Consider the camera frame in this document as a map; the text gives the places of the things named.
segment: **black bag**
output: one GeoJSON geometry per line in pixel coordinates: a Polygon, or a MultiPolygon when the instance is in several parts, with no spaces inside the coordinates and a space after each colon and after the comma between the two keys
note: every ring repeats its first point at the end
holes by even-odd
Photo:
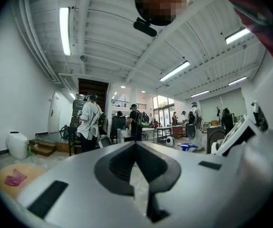
{"type": "Polygon", "coordinates": [[[193,111],[189,112],[188,125],[190,125],[190,124],[195,124],[195,115],[194,115],[193,111]]]}
{"type": "Polygon", "coordinates": [[[137,118],[136,118],[136,124],[141,127],[141,128],[144,128],[144,127],[148,127],[149,125],[149,116],[147,113],[143,112],[143,113],[140,113],[138,111],[138,114],[137,114],[137,118]]]}

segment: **door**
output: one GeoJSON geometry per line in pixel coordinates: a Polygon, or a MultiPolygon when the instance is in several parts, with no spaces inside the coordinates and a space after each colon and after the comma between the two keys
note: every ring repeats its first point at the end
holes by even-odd
{"type": "Polygon", "coordinates": [[[165,127],[170,125],[170,117],[169,117],[169,110],[164,109],[164,120],[165,120],[165,127]]]}
{"type": "Polygon", "coordinates": [[[56,133],[60,130],[59,129],[60,110],[61,110],[60,95],[57,92],[55,92],[49,116],[49,133],[56,133]]]}

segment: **pink cloth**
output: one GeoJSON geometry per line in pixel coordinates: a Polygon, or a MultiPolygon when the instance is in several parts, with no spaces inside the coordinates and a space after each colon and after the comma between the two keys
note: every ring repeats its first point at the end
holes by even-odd
{"type": "Polygon", "coordinates": [[[4,183],[9,186],[18,186],[25,180],[27,176],[23,175],[17,169],[14,169],[12,176],[7,176],[4,183]]]}

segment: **ceiling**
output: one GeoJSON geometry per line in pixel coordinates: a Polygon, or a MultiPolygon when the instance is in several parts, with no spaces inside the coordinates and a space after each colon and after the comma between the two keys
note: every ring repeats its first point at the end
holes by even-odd
{"type": "Polygon", "coordinates": [[[230,45],[225,38],[243,27],[228,0],[191,0],[152,38],[133,28],[134,0],[13,0],[18,28],[47,77],[76,91],[78,78],[122,83],[177,100],[227,87],[255,76],[265,48],[253,34],[230,45]],[[71,56],[64,56],[59,8],[71,7],[71,56]],[[80,56],[87,57],[86,62],[80,56]],[[190,66],[160,78],[184,60],[190,66]]]}

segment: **staircase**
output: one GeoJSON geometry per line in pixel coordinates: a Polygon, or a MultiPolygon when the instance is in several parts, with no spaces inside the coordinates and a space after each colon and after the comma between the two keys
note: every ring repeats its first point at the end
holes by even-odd
{"type": "Polygon", "coordinates": [[[97,94],[97,104],[100,106],[102,111],[105,111],[106,106],[106,97],[108,91],[108,83],[87,80],[87,79],[79,79],[78,80],[78,88],[79,95],[76,95],[75,100],[73,102],[73,111],[70,127],[78,127],[79,122],[77,119],[77,114],[79,110],[83,109],[84,106],[84,98],[87,94],[97,94]]]}
{"type": "Polygon", "coordinates": [[[104,82],[88,79],[78,80],[79,93],[82,95],[87,95],[89,93],[97,94],[97,104],[100,106],[103,112],[105,111],[106,106],[108,86],[109,84],[104,82]]]}
{"type": "Polygon", "coordinates": [[[29,141],[31,151],[35,154],[48,157],[55,152],[55,143],[45,142],[42,140],[36,140],[36,144],[38,144],[38,148],[34,147],[35,139],[29,141]]]}

